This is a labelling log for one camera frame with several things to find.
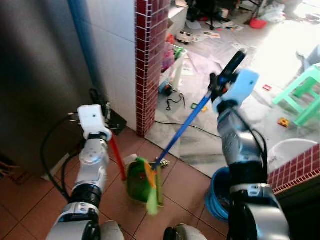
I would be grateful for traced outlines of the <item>green dustpan with red handle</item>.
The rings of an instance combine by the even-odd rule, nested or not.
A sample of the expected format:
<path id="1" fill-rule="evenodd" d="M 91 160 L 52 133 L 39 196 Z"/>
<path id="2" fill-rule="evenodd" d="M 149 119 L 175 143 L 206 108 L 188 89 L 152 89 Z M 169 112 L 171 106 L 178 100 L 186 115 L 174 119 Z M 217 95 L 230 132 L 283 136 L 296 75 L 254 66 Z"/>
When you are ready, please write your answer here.
<path id="1" fill-rule="evenodd" d="M 164 206 L 162 195 L 162 168 L 153 169 L 154 162 L 137 154 L 124 157 L 118 146 L 116 132 L 107 141 L 115 162 L 119 167 L 126 194 L 133 200 L 145 204 L 148 214 L 157 215 Z"/>

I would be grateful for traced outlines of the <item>blue vertical pipe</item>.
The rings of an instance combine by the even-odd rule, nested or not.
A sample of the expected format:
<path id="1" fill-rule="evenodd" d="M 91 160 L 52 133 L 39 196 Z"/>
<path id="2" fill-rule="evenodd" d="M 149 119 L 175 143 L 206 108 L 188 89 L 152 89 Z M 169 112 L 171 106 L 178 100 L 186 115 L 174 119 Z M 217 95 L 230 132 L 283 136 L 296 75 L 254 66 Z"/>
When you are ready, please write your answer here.
<path id="1" fill-rule="evenodd" d="M 77 29 L 78 40 L 91 78 L 90 98 L 96 105 L 103 105 L 108 102 L 108 98 L 101 75 L 98 44 L 90 23 L 89 0 L 66 0 L 66 2 L 70 5 L 71 16 Z"/>

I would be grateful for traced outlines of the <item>green toy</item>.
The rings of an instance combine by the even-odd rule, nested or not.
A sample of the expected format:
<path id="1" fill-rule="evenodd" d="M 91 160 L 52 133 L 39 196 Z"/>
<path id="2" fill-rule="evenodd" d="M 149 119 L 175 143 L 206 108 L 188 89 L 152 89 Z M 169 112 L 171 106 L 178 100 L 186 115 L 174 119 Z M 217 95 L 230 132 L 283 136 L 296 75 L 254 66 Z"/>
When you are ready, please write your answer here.
<path id="1" fill-rule="evenodd" d="M 172 45 L 174 59 L 177 61 L 185 53 L 185 48 L 182 46 Z"/>

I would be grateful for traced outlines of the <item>silver left robot leg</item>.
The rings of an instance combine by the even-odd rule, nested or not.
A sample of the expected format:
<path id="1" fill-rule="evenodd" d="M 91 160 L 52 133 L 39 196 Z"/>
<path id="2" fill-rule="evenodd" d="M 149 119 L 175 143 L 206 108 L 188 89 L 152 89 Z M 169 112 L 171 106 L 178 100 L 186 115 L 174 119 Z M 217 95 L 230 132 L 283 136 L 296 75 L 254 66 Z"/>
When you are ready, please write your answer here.
<path id="1" fill-rule="evenodd" d="M 116 221 L 106 221 L 100 225 L 100 240 L 125 240 L 125 237 Z"/>

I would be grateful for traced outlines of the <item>blue handled green broom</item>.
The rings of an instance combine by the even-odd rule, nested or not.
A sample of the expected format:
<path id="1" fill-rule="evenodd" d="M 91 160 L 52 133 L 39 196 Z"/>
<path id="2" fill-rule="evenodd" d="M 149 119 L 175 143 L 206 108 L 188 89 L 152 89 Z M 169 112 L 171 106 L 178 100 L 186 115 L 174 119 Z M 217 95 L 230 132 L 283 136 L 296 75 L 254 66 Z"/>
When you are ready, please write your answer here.
<path id="1" fill-rule="evenodd" d="M 178 142 L 179 138 L 185 133 L 187 128 L 189 128 L 192 122 L 196 119 L 199 112 L 205 108 L 206 103 L 211 101 L 211 92 L 208 91 L 204 95 L 204 97 L 197 103 L 194 110 L 192 110 L 191 114 L 186 118 L 185 122 L 180 126 L 180 128 L 176 131 L 174 136 L 171 138 L 167 147 L 162 151 L 160 156 L 157 158 L 156 162 L 151 164 L 148 161 L 144 160 L 142 162 L 142 166 L 144 166 L 144 171 L 147 177 L 147 183 L 150 186 L 148 191 L 148 196 L 146 200 L 146 211 L 149 215 L 155 216 L 159 213 L 159 180 L 160 174 L 158 174 L 158 167 L 160 167 L 162 160 L 166 157 L 169 151 L 173 148 L 173 146 Z"/>

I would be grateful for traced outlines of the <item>pale blue plastic chair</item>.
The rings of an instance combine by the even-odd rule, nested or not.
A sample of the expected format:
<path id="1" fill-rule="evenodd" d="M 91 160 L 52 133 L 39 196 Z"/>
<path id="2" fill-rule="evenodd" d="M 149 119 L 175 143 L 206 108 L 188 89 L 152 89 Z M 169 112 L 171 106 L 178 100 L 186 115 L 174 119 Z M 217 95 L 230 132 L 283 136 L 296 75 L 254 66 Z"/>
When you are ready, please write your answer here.
<path id="1" fill-rule="evenodd" d="M 316 45 L 313 50 L 309 52 L 296 51 L 295 55 L 301 62 L 298 73 L 304 73 L 310 66 L 320 63 L 320 45 Z"/>

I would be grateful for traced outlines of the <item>blue plastic bucket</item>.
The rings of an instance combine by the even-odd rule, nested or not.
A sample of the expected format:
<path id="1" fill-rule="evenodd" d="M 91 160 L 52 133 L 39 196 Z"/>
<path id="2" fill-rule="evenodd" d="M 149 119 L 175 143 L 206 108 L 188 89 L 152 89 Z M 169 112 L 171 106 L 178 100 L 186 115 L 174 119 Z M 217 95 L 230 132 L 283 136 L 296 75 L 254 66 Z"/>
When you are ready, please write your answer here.
<path id="1" fill-rule="evenodd" d="M 230 169 L 221 167 L 212 175 L 208 193 L 205 195 L 206 210 L 224 223 L 229 221 L 230 180 Z"/>

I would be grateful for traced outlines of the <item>silver right robot leg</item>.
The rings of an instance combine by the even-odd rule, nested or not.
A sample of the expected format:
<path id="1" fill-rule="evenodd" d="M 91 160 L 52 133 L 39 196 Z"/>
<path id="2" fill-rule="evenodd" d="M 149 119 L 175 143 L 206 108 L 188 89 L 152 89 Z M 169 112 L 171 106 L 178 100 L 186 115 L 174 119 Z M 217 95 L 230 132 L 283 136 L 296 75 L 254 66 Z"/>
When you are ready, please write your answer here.
<path id="1" fill-rule="evenodd" d="M 163 233 L 163 240 L 208 240 L 197 228 L 180 223 L 167 227 Z"/>

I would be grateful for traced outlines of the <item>white toy car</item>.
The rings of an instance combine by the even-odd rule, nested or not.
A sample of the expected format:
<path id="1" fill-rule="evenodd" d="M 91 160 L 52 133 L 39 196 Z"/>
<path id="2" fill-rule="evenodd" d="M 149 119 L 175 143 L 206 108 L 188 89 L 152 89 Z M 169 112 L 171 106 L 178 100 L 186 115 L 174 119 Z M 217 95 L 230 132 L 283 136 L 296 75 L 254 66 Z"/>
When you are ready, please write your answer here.
<path id="1" fill-rule="evenodd" d="M 183 45 L 189 45 L 194 42 L 198 42 L 197 37 L 190 33 L 181 30 L 178 34 L 174 36 L 175 40 Z"/>

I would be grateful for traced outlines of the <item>pink toy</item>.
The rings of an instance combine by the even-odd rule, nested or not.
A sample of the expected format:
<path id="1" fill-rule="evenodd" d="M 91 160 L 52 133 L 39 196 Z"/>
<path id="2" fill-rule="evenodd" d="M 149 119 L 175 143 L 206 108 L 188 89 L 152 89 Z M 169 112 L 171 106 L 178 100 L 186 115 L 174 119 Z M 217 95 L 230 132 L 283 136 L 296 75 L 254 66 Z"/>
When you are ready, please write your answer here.
<path id="1" fill-rule="evenodd" d="M 164 73 L 175 62 L 174 45 L 170 42 L 163 43 L 162 65 L 161 72 Z"/>

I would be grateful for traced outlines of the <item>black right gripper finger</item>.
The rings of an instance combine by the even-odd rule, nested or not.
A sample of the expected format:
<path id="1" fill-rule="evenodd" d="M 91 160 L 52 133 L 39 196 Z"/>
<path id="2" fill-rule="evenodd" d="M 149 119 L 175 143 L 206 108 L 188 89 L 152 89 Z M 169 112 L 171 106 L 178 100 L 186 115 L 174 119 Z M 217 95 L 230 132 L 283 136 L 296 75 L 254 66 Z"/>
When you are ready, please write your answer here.
<path id="1" fill-rule="evenodd" d="M 246 50 L 238 50 L 230 60 L 230 75 L 233 75 L 235 71 L 238 69 L 240 64 L 242 64 L 243 60 L 246 58 L 247 51 Z"/>
<path id="2" fill-rule="evenodd" d="M 243 61 L 243 50 L 238 50 L 228 64 L 224 67 L 224 75 L 231 76 L 235 73 L 236 69 Z"/>

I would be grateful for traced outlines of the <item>red plastic bowl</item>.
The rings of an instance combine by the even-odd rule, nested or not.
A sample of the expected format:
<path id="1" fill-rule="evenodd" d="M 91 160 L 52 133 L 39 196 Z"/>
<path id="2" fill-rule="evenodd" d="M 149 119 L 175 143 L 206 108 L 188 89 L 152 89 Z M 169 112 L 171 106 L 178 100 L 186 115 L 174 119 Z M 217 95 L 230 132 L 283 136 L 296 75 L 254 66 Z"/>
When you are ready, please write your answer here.
<path id="1" fill-rule="evenodd" d="M 268 24 L 268 22 L 266 22 L 265 20 L 261 20 L 260 18 L 251 18 L 249 20 L 249 27 L 253 28 L 253 29 L 264 29 L 266 27 L 266 25 Z"/>

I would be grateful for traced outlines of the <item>silver robot leg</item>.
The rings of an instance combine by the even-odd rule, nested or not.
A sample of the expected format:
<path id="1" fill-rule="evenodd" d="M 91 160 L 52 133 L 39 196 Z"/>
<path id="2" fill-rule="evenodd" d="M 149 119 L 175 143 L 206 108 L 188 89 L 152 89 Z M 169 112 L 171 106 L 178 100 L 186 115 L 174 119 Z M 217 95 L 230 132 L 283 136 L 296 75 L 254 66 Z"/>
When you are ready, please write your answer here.
<path id="1" fill-rule="evenodd" d="M 197 228 L 180 223 L 167 227 L 163 233 L 163 240 L 208 240 Z"/>
<path id="2" fill-rule="evenodd" d="M 116 221 L 106 221 L 100 225 L 100 240 L 125 240 L 125 237 Z"/>

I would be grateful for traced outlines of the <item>black office chair base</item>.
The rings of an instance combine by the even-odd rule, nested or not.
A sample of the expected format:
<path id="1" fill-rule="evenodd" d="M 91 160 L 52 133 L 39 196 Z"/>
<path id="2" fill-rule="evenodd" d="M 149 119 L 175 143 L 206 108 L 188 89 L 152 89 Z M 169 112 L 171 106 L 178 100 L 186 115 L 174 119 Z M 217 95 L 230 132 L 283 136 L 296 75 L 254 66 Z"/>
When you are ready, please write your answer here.
<path id="1" fill-rule="evenodd" d="M 228 23 L 230 19 L 222 17 L 222 10 L 217 7 L 217 0 L 185 0 L 188 6 L 186 20 L 189 22 L 197 22 L 201 18 L 207 18 L 211 30 L 221 28 L 215 26 L 215 23 Z"/>

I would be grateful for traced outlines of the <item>green plastic stool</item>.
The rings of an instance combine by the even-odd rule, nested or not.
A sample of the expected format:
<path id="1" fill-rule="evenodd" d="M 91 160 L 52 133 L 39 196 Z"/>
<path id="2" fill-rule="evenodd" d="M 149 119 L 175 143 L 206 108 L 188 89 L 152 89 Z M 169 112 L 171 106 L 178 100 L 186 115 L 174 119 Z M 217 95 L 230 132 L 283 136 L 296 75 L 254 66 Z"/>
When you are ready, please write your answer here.
<path id="1" fill-rule="evenodd" d="M 320 95 L 313 88 L 320 84 L 320 64 L 309 66 L 304 73 L 290 83 L 273 100 L 274 105 L 285 101 L 298 114 L 295 125 L 302 127 L 309 119 L 320 113 Z M 301 105 L 302 96 L 309 94 L 313 101 L 306 106 Z"/>

